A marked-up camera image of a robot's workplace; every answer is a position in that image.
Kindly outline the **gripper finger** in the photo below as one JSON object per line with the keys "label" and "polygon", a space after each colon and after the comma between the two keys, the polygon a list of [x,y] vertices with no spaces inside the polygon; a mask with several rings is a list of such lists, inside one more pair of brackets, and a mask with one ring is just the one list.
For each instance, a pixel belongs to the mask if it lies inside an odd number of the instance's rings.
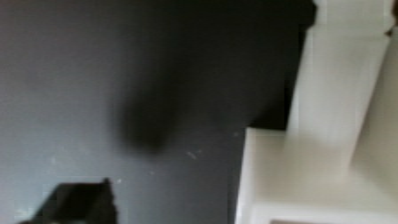
{"label": "gripper finger", "polygon": [[32,218],[17,224],[119,224],[110,179],[60,183]]}

